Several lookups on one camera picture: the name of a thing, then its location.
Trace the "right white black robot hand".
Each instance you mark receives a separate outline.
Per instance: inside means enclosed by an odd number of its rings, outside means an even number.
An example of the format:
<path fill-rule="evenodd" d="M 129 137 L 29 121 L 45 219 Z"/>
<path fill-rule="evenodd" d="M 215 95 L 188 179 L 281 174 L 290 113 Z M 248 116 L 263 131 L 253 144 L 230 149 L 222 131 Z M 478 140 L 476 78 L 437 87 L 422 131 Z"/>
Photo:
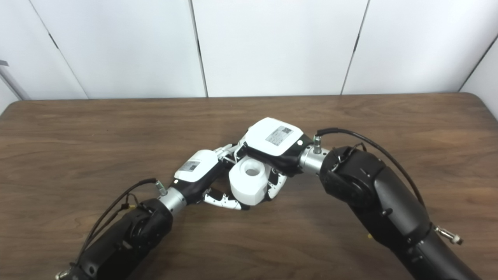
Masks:
<path fill-rule="evenodd" d="M 303 173 L 300 158 L 311 144 L 311 138 L 297 126 L 266 117 L 248 128 L 233 156 L 236 160 L 252 158 L 269 167 L 263 201 L 271 201 L 288 177 Z"/>

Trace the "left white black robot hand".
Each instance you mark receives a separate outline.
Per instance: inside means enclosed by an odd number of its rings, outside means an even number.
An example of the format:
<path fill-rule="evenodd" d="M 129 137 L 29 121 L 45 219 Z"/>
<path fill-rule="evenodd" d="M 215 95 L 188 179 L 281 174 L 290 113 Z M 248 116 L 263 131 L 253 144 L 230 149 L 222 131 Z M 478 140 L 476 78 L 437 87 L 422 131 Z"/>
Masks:
<path fill-rule="evenodd" d="M 221 175 L 235 165 L 236 144 L 214 150 L 199 150 L 194 153 L 173 175 L 169 188 L 175 189 L 179 201 L 187 206 L 208 203 L 217 207 L 249 210 L 235 199 L 233 194 L 223 193 L 211 187 Z"/>

